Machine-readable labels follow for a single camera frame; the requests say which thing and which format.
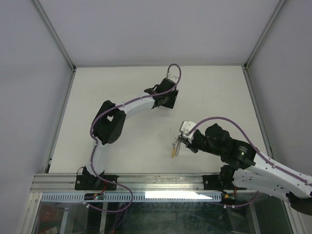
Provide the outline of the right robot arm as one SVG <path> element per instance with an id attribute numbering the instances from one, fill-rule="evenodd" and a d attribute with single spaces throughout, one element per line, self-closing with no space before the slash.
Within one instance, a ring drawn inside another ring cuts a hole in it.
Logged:
<path id="1" fill-rule="evenodd" d="M 250 143 L 231 138 L 218 124 L 205 133 L 184 121 L 178 141 L 193 153 L 199 151 L 220 157 L 224 165 L 208 185 L 220 192 L 235 188 L 254 190 L 279 198 L 305 215 L 312 214 L 312 177 L 295 171 L 262 153 Z"/>

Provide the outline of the large keyring with yellow grip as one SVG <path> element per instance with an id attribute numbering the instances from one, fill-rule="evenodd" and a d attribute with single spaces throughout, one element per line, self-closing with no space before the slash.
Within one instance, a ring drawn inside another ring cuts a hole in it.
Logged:
<path id="1" fill-rule="evenodd" d="M 172 143 L 172 154 L 171 157 L 175 158 L 178 156 L 179 151 L 180 151 L 180 146 L 181 146 L 181 138 L 177 137 L 175 138 L 175 141 Z"/>

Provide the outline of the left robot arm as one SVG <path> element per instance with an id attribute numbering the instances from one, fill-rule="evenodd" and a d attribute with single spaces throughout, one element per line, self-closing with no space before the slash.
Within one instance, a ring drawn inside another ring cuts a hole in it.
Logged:
<path id="1" fill-rule="evenodd" d="M 172 109 L 178 94 L 177 85 L 181 77 L 165 77 L 160 84 L 145 89 L 143 93 L 132 100 L 115 104 L 110 100 L 103 102 L 90 128 L 90 136 L 95 141 L 90 162 L 83 168 L 80 181 L 91 189 L 98 189 L 102 184 L 104 170 L 96 169 L 99 157 L 98 147 L 112 144 L 121 136 L 126 119 L 145 110 L 158 107 Z"/>

